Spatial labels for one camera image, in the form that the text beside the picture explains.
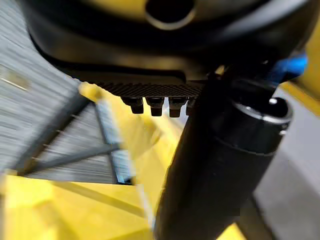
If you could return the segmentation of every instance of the black cylindrical tube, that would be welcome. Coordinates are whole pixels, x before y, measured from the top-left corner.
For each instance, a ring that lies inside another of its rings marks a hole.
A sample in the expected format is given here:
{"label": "black cylindrical tube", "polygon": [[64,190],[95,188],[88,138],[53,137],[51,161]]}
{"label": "black cylindrical tube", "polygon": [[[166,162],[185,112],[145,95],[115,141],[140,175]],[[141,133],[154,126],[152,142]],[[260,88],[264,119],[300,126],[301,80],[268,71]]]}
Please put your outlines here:
{"label": "black cylindrical tube", "polygon": [[292,118],[283,99],[260,112],[226,97],[221,80],[213,84],[201,94],[168,170],[157,240],[216,239],[258,185]]}

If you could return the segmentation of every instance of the blue object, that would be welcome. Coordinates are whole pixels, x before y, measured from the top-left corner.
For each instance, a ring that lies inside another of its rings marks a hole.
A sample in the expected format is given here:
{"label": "blue object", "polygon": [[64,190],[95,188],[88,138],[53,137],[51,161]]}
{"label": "blue object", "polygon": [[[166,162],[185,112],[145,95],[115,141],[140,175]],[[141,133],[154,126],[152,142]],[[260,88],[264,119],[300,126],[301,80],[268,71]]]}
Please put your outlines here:
{"label": "blue object", "polygon": [[278,61],[267,76],[267,80],[274,85],[291,80],[302,75],[308,65],[306,53]]}

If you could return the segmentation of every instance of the yellow surface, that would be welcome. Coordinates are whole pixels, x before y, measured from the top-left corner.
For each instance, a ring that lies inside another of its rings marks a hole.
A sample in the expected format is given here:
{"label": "yellow surface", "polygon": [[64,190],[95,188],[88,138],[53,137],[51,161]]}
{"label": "yellow surface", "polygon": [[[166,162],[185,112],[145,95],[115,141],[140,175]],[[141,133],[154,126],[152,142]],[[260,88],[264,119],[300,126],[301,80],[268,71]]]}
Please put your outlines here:
{"label": "yellow surface", "polygon": [[5,240],[150,240],[135,186],[7,175]]}
{"label": "yellow surface", "polygon": [[320,116],[320,100],[308,95],[302,88],[293,83],[285,82],[281,84],[282,89],[286,90],[290,95],[299,100],[304,106],[313,112],[316,116]]}
{"label": "yellow surface", "polygon": [[299,77],[299,84],[307,89],[318,101],[320,100],[320,21],[306,46],[309,58],[306,72]]}
{"label": "yellow surface", "polygon": [[[165,115],[150,109],[136,115],[119,97],[95,85],[81,84],[80,93],[92,101],[103,97],[136,170],[151,212],[156,214],[166,172],[181,135]],[[135,186],[57,182],[7,175],[4,184],[5,240],[152,240]],[[244,240],[231,225],[219,240]]]}

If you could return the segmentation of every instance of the ribbed black surface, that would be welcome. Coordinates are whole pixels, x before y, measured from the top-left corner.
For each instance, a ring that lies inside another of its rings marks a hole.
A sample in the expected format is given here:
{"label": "ribbed black surface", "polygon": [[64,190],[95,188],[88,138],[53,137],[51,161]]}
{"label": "ribbed black surface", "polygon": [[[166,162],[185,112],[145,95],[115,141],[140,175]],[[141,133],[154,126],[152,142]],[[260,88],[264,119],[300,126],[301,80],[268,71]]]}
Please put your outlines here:
{"label": "ribbed black surface", "polygon": [[110,93],[121,97],[196,97],[203,85],[113,84],[92,82]]}

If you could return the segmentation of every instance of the circular hole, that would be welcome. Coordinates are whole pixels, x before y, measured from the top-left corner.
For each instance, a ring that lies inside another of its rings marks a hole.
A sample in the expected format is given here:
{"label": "circular hole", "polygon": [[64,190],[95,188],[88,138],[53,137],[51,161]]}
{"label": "circular hole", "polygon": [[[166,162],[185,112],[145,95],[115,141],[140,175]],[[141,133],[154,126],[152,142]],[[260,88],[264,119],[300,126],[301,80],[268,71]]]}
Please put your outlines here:
{"label": "circular hole", "polygon": [[147,20],[160,29],[172,30],[189,23],[194,14],[194,0],[149,0],[145,5]]}

